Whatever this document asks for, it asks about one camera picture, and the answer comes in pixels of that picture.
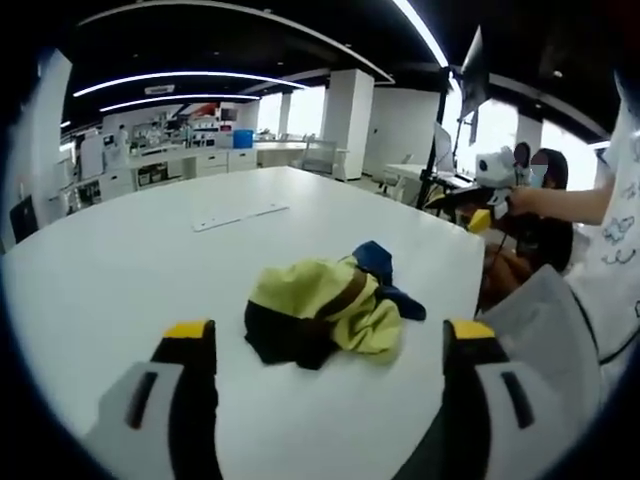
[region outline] window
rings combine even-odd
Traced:
[[[456,141],[461,107],[462,96],[456,92],[449,93],[442,126],[451,135],[453,145]],[[476,175],[476,155],[478,153],[497,152],[504,146],[514,148],[516,131],[518,130],[518,110],[512,105],[497,100],[488,100],[478,110],[476,142],[469,145],[471,120],[473,119],[473,114],[470,113],[460,128],[460,140],[456,152],[457,170],[470,177]]]
[[[281,93],[262,97],[260,100],[260,107],[258,109],[258,132],[269,130],[269,132],[273,134],[278,133],[281,105]]]
[[[291,94],[287,133],[320,136],[325,87],[296,90]]]
[[[561,152],[569,166],[567,190],[590,190],[595,185],[598,157],[593,149],[575,135],[558,125],[544,121],[542,124],[543,148]]]

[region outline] black ceiling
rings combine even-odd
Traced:
[[[562,0],[410,0],[453,65],[460,65],[481,25],[492,73],[554,95],[611,129],[617,112],[610,47],[602,15]],[[74,64],[66,115],[74,123],[100,107],[144,98],[143,88],[173,83],[180,93],[237,93],[254,81],[172,79],[130,83],[74,99],[71,93],[123,76],[171,70],[224,70],[282,77],[319,68],[362,68],[349,54],[307,33],[254,15],[220,8],[164,5],[140,8],[75,27],[80,20],[128,2],[87,2],[66,16],[61,50]],[[269,9],[350,48],[394,76],[397,86],[434,89],[435,60],[391,0],[231,0]],[[562,72],[562,78],[553,75]],[[302,80],[313,85],[326,76]],[[270,93],[278,90],[272,88]],[[497,96],[522,98],[495,88]]]

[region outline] blue cloth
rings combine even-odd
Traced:
[[[375,292],[378,300],[391,300],[402,318],[424,320],[425,308],[406,293],[393,286],[393,264],[391,254],[374,241],[363,243],[352,254],[363,272],[373,275],[380,286]]]

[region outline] desk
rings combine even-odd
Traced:
[[[212,208],[289,210],[193,233]],[[259,272],[339,259],[375,240],[395,283],[427,309],[389,366],[340,352],[321,370],[264,366],[243,336]],[[16,337],[36,384],[75,435],[98,400],[174,323],[212,318],[225,480],[390,480],[440,407],[442,321],[474,314],[483,244],[452,224],[292,168],[198,178],[80,211],[3,257]]]
[[[384,167],[385,173],[398,175],[400,177],[400,181],[392,190],[391,197],[398,200],[399,194],[406,187],[406,180],[420,182],[420,174],[424,169],[424,165],[415,164],[386,165]],[[468,182],[462,178],[456,177],[455,174],[450,172],[436,172],[434,180],[435,183],[445,184],[451,189],[468,188],[474,184],[473,182]]]

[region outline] black chair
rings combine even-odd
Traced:
[[[38,231],[38,220],[33,209],[31,195],[13,207],[9,212],[9,217],[13,235],[16,237],[16,244]]]

